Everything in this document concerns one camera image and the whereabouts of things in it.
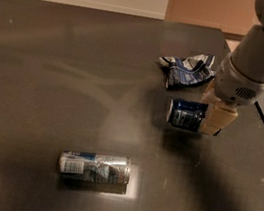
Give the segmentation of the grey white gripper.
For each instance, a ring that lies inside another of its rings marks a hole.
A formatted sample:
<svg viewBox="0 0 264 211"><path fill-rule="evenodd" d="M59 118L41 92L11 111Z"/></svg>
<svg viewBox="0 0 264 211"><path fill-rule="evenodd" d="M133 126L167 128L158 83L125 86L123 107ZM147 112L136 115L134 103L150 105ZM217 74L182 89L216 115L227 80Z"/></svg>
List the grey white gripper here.
<svg viewBox="0 0 264 211"><path fill-rule="evenodd" d="M236 105L254 104L264 95L264 67L257 61L228 54L219 65L215 80L206 87L202 103L211 103L201 121L200 133L216 135L238 117L236 107L215 103L217 97Z"/></svg>

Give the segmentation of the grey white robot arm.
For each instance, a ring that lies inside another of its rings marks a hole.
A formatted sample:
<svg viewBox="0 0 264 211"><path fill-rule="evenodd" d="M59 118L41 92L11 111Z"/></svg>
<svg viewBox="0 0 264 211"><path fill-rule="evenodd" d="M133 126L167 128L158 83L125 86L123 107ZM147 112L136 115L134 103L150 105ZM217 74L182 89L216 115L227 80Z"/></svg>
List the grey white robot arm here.
<svg viewBox="0 0 264 211"><path fill-rule="evenodd" d="M238 106L251 105L264 95L264 0L255 0L259 20L219 65L202 101L208 109L198 128L213 135L238 117Z"/></svg>

